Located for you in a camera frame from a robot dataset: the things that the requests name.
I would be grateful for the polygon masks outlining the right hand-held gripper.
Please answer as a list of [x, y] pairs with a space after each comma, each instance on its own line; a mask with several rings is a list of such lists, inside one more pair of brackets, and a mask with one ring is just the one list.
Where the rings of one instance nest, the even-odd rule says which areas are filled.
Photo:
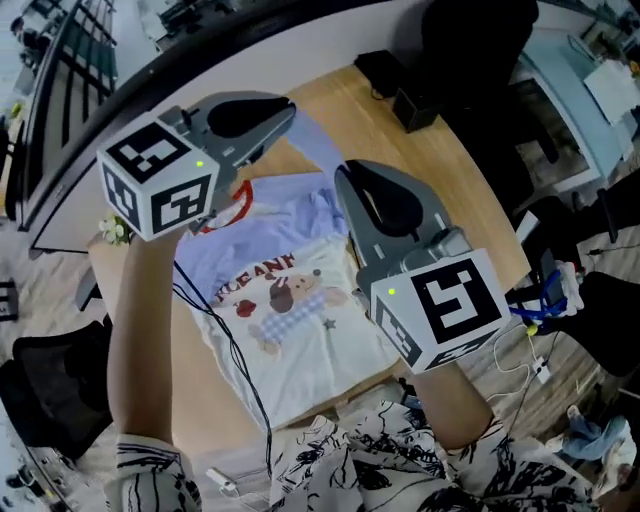
[[484, 249], [459, 227], [400, 256], [394, 240], [424, 238], [446, 211], [425, 182], [395, 167], [352, 159], [334, 173], [336, 193], [360, 263], [356, 280], [372, 321], [413, 373], [424, 373], [481, 348], [511, 319]]

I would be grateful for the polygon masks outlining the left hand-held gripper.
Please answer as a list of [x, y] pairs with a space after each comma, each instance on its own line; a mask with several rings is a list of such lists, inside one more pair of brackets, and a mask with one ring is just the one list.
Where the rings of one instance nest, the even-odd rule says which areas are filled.
[[208, 215], [239, 167], [290, 127], [294, 104], [260, 91], [219, 92], [196, 107], [184, 134], [147, 112], [97, 151], [107, 203], [146, 241]]

